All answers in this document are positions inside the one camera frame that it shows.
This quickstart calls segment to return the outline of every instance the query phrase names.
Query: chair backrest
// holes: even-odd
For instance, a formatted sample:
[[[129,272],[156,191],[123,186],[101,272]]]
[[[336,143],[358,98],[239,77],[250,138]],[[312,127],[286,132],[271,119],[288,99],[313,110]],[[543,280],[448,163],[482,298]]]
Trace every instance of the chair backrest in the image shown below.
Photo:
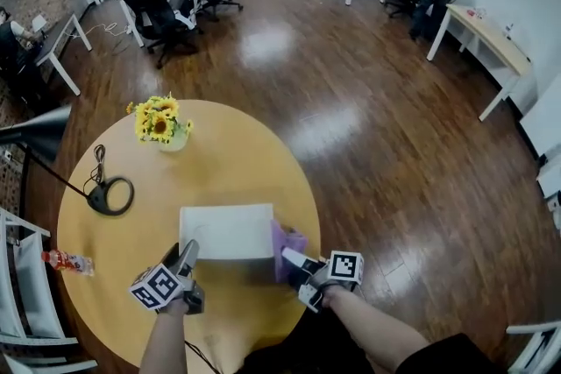
[[[147,39],[162,37],[170,27],[175,27],[175,15],[167,0],[124,0],[136,15],[136,26]],[[145,15],[150,19],[146,23]]]

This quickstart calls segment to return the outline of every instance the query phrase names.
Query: cable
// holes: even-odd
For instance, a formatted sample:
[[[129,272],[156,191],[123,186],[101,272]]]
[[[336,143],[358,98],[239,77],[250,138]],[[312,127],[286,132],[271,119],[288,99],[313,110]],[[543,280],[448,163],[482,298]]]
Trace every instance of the cable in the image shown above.
[[[119,32],[119,33],[116,34],[116,33],[114,33],[114,32],[111,31],[111,30],[113,30],[113,29],[117,26],[117,22],[113,22],[112,24],[109,24],[109,25],[106,25],[106,24],[94,25],[93,27],[91,27],[91,28],[90,28],[87,32],[85,32],[84,34],[88,35],[92,30],[94,30],[94,29],[97,28],[97,27],[101,27],[101,26],[103,27],[103,31],[104,31],[104,32],[110,33],[110,34],[112,34],[113,36],[120,36],[120,35],[122,35],[123,33],[126,33],[127,30],[129,29],[129,26],[127,25],[127,26],[124,28],[124,30],[123,30],[122,32]],[[80,35],[78,35],[78,34],[68,34],[68,33],[64,33],[64,34],[66,34],[67,36],[71,37],[72,39],[80,38]]]
[[[97,185],[103,181],[103,161],[105,160],[105,145],[98,145],[94,148],[94,156],[96,157],[97,166],[89,173],[89,178],[84,182],[82,191],[86,194],[86,185],[90,181],[94,181]]]
[[[204,356],[204,354],[202,353],[202,351],[197,348],[194,344],[191,344],[190,342],[188,342],[187,340],[185,340],[185,344],[187,345],[187,347],[189,349],[191,349],[193,352],[195,352],[200,358],[201,360],[203,360],[210,368],[210,370],[212,370],[212,372],[214,372],[214,374],[222,374],[219,370],[217,370],[211,362],[209,362],[209,359]]]

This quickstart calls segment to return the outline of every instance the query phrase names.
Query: white chair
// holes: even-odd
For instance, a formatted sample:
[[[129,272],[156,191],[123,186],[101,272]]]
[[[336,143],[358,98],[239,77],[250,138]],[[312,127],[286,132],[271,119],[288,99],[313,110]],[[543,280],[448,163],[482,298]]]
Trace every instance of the white chair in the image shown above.
[[[4,355],[6,363],[10,366],[12,374],[64,374],[65,372],[77,372],[78,370],[88,370],[95,368],[97,363],[94,361],[66,363],[65,357],[56,358],[12,358]]]
[[[533,334],[508,372],[545,374],[561,357],[561,321],[529,326],[509,326],[509,335]]]

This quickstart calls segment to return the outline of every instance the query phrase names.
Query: white box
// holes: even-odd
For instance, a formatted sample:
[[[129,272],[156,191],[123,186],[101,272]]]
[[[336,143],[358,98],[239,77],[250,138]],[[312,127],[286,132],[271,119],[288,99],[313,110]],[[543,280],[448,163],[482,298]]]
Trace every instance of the white box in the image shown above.
[[[148,310],[162,308],[177,298],[183,284],[163,264],[139,274],[129,292]]]
[[[189,240],[201,260],[273,258],[273,204],[181,208],[180,251]]]
[[[327,279],[362,284],[365,260],[359,252],[332,251]]]

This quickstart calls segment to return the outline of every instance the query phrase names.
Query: jeans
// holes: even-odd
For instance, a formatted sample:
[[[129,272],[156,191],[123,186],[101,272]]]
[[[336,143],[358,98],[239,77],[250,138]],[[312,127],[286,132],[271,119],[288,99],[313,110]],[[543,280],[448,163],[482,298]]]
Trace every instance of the jeans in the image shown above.
[[[413,27],[409,33],[417,37],[424,32],[425,38],[429,40],[434,39],[446,15],[446,4],[449,2],[450,0],[421,0],[413,12]],[[426,21],[427,10],[432,4],[434,4],[432,15]]]

